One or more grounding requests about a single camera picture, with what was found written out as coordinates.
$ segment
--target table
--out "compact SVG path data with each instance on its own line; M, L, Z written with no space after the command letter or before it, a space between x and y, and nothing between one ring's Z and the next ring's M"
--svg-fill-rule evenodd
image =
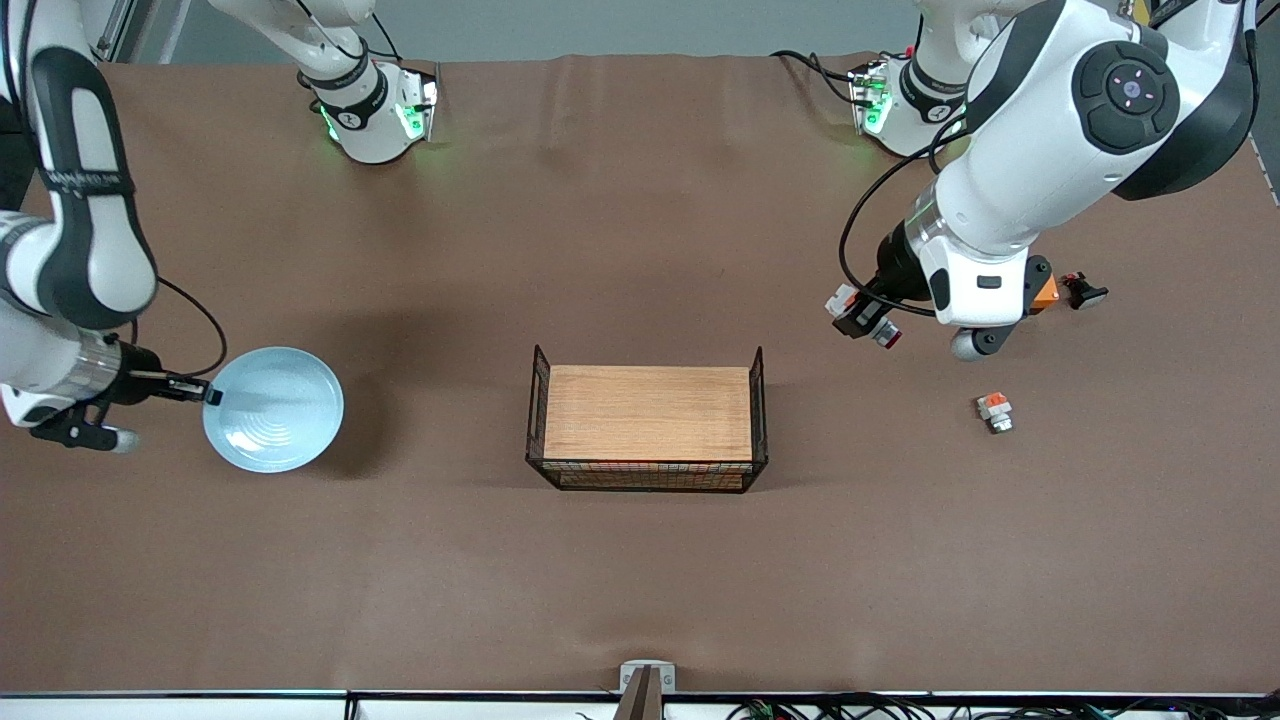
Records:
M0 688L1270 691L1280 667L1280 218L1242 151L1037 250L1112 288L960 364L901 316L829 327L835 246L891 160L776 59L447 65L436 143L358 167L289 67L109 67L163 273L233 355L346 387L330 451L242 473L198 409L132 456L0 432ZM868 209L854 265L925 184ZM737 365L745 496L559 493L524 464L530 360ZM142 345L216 351L161 293ZM973 398L1005 392L1016 430Z

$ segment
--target bowl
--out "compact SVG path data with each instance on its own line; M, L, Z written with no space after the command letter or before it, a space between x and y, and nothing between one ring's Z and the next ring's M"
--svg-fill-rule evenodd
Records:
M252 473L284 473L311 462L342 425L342 386L319 357L262 347L232 360L211 383L205 436L228 462Z

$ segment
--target gray wall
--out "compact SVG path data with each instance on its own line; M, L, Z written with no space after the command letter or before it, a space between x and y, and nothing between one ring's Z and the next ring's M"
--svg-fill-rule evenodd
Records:
M568 54L840 55L915 40L908 0L381 0L406 58L541 60ZM360 28L380 47L378 28ZM283 63L266 40L193 0L174 63Z

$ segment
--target black cable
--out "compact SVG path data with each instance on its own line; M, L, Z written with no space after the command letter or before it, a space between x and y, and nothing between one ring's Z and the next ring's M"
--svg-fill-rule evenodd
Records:
M888 297L884 297L884 296L882 296L882 295L879 295L877 292L867 290L867 286L863 284L863 282L859 281L856 277L854 277L854 272L849 269L849 259L845 256L845 247L849 245L849 233L851 233L852 229L854 229L854 223L858 220L858 214L863 211L863 206L867 205L867 201L872 199L872 195L876 195L876 191L879 190L881 186L883 186L886 182L888 182L888 179L891 177L893 177L895 174L897 174L897 172L901 170L902 168L905 168L905 167L910 165L911 163L914 163L915 160L919 160L920 158L925 156L929 152L931 149L942 147L942 146L947 145L948 142L956 140L957 137L960 137L960 133L957 133L957 135L955 135L952 137L947 137L946 140L938 142L937 145L934 145L934 143L931 142L928 147L922 147L922 149L916 150L915 152L908 155L906 158L902 158L892 168L884 170L884 174L882 174L881 177L876 178L876 182L873 182L872 186L867 188L867 192L864 192L863 196L858 200L858 204L854 205L854 210L849 214L849 220L845 222L845 229L840 233L840 269L845 273L845 278L849 279L849 284L854 286L854 288L856 288L858 292L864 293L867 297L870 297L872 300L874 300L877 302L881 302L883 305L888 305L890 307L893 307L896 310L902 310L904 313L910 313L913 315L920 315L923 318L934 318L934 316L937 316L937 313L934 313L929 307L920 307L918 305L908 305L906 302L900 302L897 300L890 300Z
M952 137L952 138L947 140L947 142L951 142L954 140L959 140L959 137L960 136ZM941 142L941 133L938 133L938 136L934 137L934 142L932 145L929 145L929 149L931 150L936 149L936 146L937 146L938 142ZM918 711L923 712L924 716L928 717L929 720L938 720L937 717L934 717L933 712L931 712L928 708L925 708L922 705L916 705L915 702L911 702L910 700L900 697L900 698L897 698L897 703L900 706L902 706L908 711L908 714L911 715L913 717L916 716L915 712L913 712L913 708L914 708L914 710L918 710Z
M334 38L329 37L329 33L326 32L325 27L320 24L320 20L317 20L316 17L315 17L315 14L311 13L311 8L307 8L306 4L302 0L293 0L293 1L298 4L298 8L302 8L302 12L306 13L308 18L311 18L311 23L315 24L320 29L320 35L323 35L325 37L325 40L328 40L329 42L332 42L333 46L338 49L338 53L342 53L343 55L351 58L352 60L360 60L361 59L362 55L352 55L351 53L347 53L347 50L342 45L339 45L337 41L334 41ZM367 50L367 47L365 46L365 40L364 38L360 40L360 45L361 45L361 51L362 53L365 50Z
M867 101L867 100L854 100L852 97L850 97L850 96L845 95L844 92L841 92L840 88L836 87L836 83L831 81L831 76L833 73L828 72L827 68L822 67L822 60L818 59L818 54L817 53L810 53L809 54L809 60L813 61L814 67L818 68L818 74L822 76L822 81L826 82L827 87L829 87L831 91L836 94L836 97L840 97L845 102L849 102L850 105L854 105L856 108L870 108L872 106L872 104L869 101ZM845 82L849 82L849 76L845 76L842 79Z
M18 109L22 105L22 92L18 91L18 81L13 77L13 63L9 60L9 0L0 0L0 32L5 33L4 58L0 58L4 60L4 86L9 90L9 104L13 105L13 114L18 117L18 122L22 122L22 113Z
M378 26L378 29L383 33L383 38L387 40L387 46L392 49L390 56L396 58L397 63L403 63L404 58L402 58L399 50L396 49L396 41L392 40L390 33L387 32L385 27L383 27L383 20L378 19L378 13L372 13L372 17L374 24Z
M786 710L787 712L790 712L792 716L795 716L796 720L809 720L809 716L805 715L804 712L800 712L799 710L796 710L796 706L794 706L794 705L781 705L780 703L778 707L781 707L782 710Z
M852 712L849 712L844 707L841 707L840 710L841 710L841 712L844 712L845 715L849 716L849 720L867 720L867 717L869 717L872 715L876 715L877 712L883 712L884 715L888 715L892 720L901 720L897 716L897 714L893 712L893 710L891 707L881 705L881 703L873 703L869 710L864 710L864 711L859 712L858 715L854 715Z
M22 36L18 40L18 87L22 88L22 92L27 90L27 55L31 51L31 23L35 17L36 0L29 0L22 17ZM36 163L40 163L40 147L36 145L36 137L31 132L31 105L26 101L22 104L22 132L31 141L31 150L36 154Z
M1275 13L1277 8L1280 8L1280 5L1271 8L1271 13ZM1257 24L1254 24L1253 29L1248 29L1244 32L1244 54L1248 56L1249 60L1249 76L1253 82L1253 110L1249 113L1249 127L1253 127L1253 122L1258 119L1258 95L1260 95L1258 31L1257 31L1258 24L1262 23L1258 22Z
M938 147L940 147L938 143L942 142L942 135L945 132L947 132L948 128L955 127L955 124L957 122L961 122L961 120L964 120L964 113L960 113L954 119L950 119L946 123L943 123L942 127L938 128L937 135L933 136L933 141L929 142L929 169L932 169L933 174L936 174L936 176L941 176L942 174L942 168L938 167ZM960 140L961 137L964 137L966 135L969 135L969 129L968 128L960 131L960 135L956 135L955 137L952 137L947 142L951 142L954 140Z
M850 720L850 719L855 719L855 717L858 720L865 720L868 716L883 711L874 702L872 703L872 707L869 710L865 710L865 711L860 712L859 715L854 715L849 710L845 710L845 706L842 706L842 705L819 706L819 707L822 708L823 714L826 714L826 716L829 716L832 720ZM822 720L822 717L823 716L819 715L817 720Z
M1185 712L1189 717L1193 717L1194 720L1208 720L1210 717L1213 717L1216 720L1228 720L1226 712L1222 712L1216 707L1201 705L1198 702L1190 702L1175 698L1169 701L1169 706L1180 708L1183 712Z
M214 325L214 332L218 333L218 342L221 346L221 350L219 350L219 352L218 352L218 361L214 363L212 365L210 365L207 368L202 368L200 370L196 370L195 373L170 373L170 374L174 378L178 378L178 379L191 379L191 378L198 378L200 375L205 375L205 374L209 374L209 373L216 370L218 366L221 365L224 360L227 360L227 351L228 351L228 347L227 347L227 333L223 332L223 325L218 322L218 318L215 318L214 314L210 313L207 307L205 307L204 305L201 305L201 302L198 300L196 300L195 297L192 297L191 293L187 292L186 290L182 290L180 287L173 284L172 282L169 282L169 281L166 281L166 279L159 277L159 275L156 275L156 281L160 284L163 284L163 286L168 287L169 290L172 290L172 291L177 292L178 295L180 295L183 297L183 300L186 300L187 302L191 302L192 306L196 307L196 310L200 310L200 313L209 320L209 324Z
M800 63L803 63L804 67L809 68L810 70L813 70L815 73L823 73L827 77L829 77L831 79L838 79L838 81L849 82L849 76L842 76L842 74L840 74L840 73L837 73L835 70L828 70L828 69L823 68L822 64L817 64L817 65L813 64L813 61L809 60L809 58L812 58L812 56L814 56L814 55L810 54L809 56L805 56L805 55L801 55L801 54L796 53L795 50L778 50L777 53L771 53L769 54L769 58L791 58L792 60L800 60Z
M996 710L989 712L980 712L974 715L972 720L1020 720L1027 717L1052 717L1052 719L1068 719L1074 717L1078 720L1084 720L1079 714L1068 710L1061 710L1057 707L1019 707L1018 710Z
M728 711L728 715L724 716L724 720L733 720L733 716L736 716L739 712L746 710L748 707L751 707L751 703L744 702L744 703L739 705L733 710Z

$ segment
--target wire basket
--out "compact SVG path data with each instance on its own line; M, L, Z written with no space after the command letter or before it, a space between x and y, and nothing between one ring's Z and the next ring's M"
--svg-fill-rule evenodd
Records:
M769 462L764 421L764 351L755 350L748 372L751 460L622 460L545 457L547 407L552 366L541 347L534 347L534 379L529 397L525 461L558 489L622 492L742 493Z

